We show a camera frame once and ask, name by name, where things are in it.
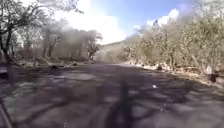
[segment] cloud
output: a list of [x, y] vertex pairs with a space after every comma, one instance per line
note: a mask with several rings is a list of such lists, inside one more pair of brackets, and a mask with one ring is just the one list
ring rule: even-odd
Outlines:
[[103, 36], [103, 40], [99, 42], [100, 44], [113, 43], [126, 38], [124, 30], [119, 27], [118, 19], [94, 9], [91, 5], [91, 0], [79, 1], [78, 8], [84, 11], [84, 14], [73, 11], [57, 11], [56, 19], [65, 18], [76, 29], [97, 30]]
[[[170, 19], [176, 20], [178, 16], [179, 16], [179, 11], [177, 9], [172, 9], [167, 16], [162, 16], [161, 18], [158, 19], [158, 25], [159, 26], [165, 25], [169, 22]], [[148, 20], [146, 24], [148, 26], [153, 26], [155, 21], [156, 19]]]

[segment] blue sky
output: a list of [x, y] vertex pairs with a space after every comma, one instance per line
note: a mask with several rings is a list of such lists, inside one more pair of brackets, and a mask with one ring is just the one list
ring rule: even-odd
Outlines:
[[117, 17], [125, 32], [133, 31], [134, 25], [166, 16], [172, 9], [182, 10], [187, 0], [93, 0], [94, 8]]

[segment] rock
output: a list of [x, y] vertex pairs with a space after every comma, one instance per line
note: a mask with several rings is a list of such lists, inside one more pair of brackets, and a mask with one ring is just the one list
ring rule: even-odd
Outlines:
[[162, 66], [160, 64], [156, 64], [155, 70], [161, 71], [161, 70], [163, 70], [163, 68], [162, 68]]
[[53, 70], [59, 69], [58, 66], [56, 66], [56, 65], [51, 65], [50, 68]]
[[72, 63], [72, 66], [77, 66], [77, 63], [76, 63], [76, 62], [73, 62], [73, 63]]
[[207, 76], [207, 79], [209, 81], [211, 81], [212, 83], [215, 83], [216, 82], [216, 78], [218, 77], [218, 75], [216, 75], [216, 74], [207, 74], [206, 76]]
[[8, 72], [1, 72], [0, 73], [0, 79], [9, 79]]
[[216, 78], [216, 82], [219, 83], [219, 84], [224, 85], [224, 78], [223, 77], [217, 77]]

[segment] sky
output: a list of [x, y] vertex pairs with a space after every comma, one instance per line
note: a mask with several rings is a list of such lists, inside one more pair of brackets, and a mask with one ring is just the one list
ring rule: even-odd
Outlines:
[[56, 12], [56, 19], [65, 18], [70, 26], [81, 30], [97, 30], [103, 36], [100, 44], [124, 40], [135, 28], [151, 25], [154, 20], [166, 24], [188, 9], [187, 0], [79, 0], [76, 12]]

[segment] road surface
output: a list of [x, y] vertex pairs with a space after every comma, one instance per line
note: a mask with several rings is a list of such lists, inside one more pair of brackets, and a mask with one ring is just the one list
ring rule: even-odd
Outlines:
[[4, 99], [16, 128], [121, 128], [122, 85], [130, 128], [224, 128], [217, 89], [163, 72], [92, 64], [17, 78]]

